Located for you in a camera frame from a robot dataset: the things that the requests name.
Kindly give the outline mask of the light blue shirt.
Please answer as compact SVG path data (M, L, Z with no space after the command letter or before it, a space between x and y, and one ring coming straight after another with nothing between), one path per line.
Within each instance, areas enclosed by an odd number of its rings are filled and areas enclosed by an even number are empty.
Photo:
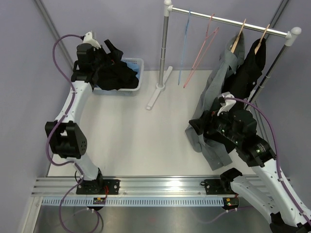
M132 69L134 72L136 72L136 78L139 80L139 77L140 77L140 66L138 65L137 62L135 61L124 61L127 66Z

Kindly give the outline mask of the blue wire hanger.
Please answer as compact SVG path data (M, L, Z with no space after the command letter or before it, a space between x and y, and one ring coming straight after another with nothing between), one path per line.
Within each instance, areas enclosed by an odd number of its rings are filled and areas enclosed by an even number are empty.
M191 12L191 10L189 8L187 23L185 25L185 31L184 31L183 49L182 49L181 60L180 60L180 69L179 69L179 74L178 74L178 85L180 85L180 83L181 83L181 75L182 75L182 70L183 70L183 66L184 66L184 56L185 56L185 50L186 50L188 28L189 28L189 23L190 23L190 12Z

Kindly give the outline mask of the pink wire hanger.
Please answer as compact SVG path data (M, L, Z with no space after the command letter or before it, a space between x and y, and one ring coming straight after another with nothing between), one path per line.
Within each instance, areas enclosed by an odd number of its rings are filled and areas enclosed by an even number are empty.
M207 30L206 30L206 35L205 35L205 39L200 47L200 50L196 56L196 59L191 67L190 73L183 85L183 88L186 88L189 81L191 80L192 76L194 75L195 71L197 70L197 68L199 67L202 59L204 58L205 54L207 53L207 51L209 50L211 44L214 41L215 36L217 35L218 31L219 31L219 27L216 27L214 31L212 31L211 33L209 33L209 28L211 25L211 22L213 20L213 17L215 16L215 14L211 15L211 18L209 19L208 25L207 25Z

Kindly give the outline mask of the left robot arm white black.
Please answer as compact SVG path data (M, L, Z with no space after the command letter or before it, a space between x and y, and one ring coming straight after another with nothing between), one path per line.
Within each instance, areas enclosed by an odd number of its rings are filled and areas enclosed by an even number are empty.
M87 155L87 138L79 126L84 106L100 78L100 72L119 62L123 55L109 40L104 43L109 53L94 42L83 42L77 46L77 60L69 79L69 95L55 120L45 124L47 158L54 166L72 165L75 168L80 175L76 185L78 194L108 194L111 185Z

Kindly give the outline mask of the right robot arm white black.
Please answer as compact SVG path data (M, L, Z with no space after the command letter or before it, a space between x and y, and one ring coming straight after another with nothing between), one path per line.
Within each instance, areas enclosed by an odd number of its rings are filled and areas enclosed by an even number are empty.
M269 195L254 187L240 171L231 168L220 175L220 188L245 198L269 223L274 233L309 233L311 211L295 194L289 182L279 177L277 155L268 142L257 135L257 122L247 110L207 112L189 124L197 134L217 135L235 147L238 156L264 183Z

